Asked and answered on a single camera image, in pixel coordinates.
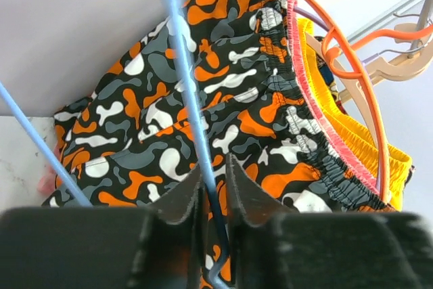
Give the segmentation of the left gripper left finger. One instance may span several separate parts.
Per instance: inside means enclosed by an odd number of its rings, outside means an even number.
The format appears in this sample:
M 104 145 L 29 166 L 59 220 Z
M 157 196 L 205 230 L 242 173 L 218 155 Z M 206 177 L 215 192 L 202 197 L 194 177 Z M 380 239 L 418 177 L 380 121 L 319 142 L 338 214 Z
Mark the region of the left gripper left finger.
M 2 288 L 198 288 L 199 169 L 144 207 L 14 208 L 1 215 Z

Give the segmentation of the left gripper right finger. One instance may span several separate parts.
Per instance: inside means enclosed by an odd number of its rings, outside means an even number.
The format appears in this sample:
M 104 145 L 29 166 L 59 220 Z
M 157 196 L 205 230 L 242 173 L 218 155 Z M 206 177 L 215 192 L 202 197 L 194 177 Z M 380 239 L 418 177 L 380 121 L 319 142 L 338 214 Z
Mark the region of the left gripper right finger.
M 432 234 L 411 213 L 298 213 L 226 157 L 236 288 L 431 288 Z

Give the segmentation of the blue wire hanger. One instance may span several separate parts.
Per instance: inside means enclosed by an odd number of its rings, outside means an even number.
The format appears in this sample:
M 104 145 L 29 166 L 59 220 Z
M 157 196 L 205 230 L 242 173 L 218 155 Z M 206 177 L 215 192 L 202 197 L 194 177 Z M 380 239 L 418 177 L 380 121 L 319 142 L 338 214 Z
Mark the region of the blue wire hanger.
M 213 288 L 227 288 L 228 285 L 219 278 L 219 274 L 223 265 L 229 258 L 229 240 L 227 237 L 225 222 L 223 220 L 221 205 L 219 204 L 208 140 L 202 128 L 202 113 L 200 111 L 198 96 L 195 93 L 196 82 L 193 77 L 191 52 L 187 48 L 187 40 L 189 37 L 187 36 L 183 10 L 181 9 L 181 0 L 163 1 L 171 20 L 171 43 L 175 46 L 175 53 L 177 55 L 175 66 L 177 76 L 183 86 L 183 103 L 187 109 L 188 121 L 193 133 L 196 155 L 198 157 L 202 179 L 206 186 L 216 232 L 221 245 L 221 255 L 217 261 L 214 262 L 212 268 L 208 272 L 208 281 L 212 284 Z M 91 208 L 92 203 L 84 195 L 75 181 L 72 180 L 70 174 L 67 173 L 59 160 L 55 157 L 54 153 L 48 148 L 43 138 L 37 133 L 36 129 L 31 125 L 19 105 L 15 102 L 4 86 L 1 86 L 1 97 L 15 116 L 16 120 L 46 157 L 55 172 L 57 172 L 57 174 L 62 178 L 62 181 L 70 190 L 70 193 L 74 196 L 79 206 Z

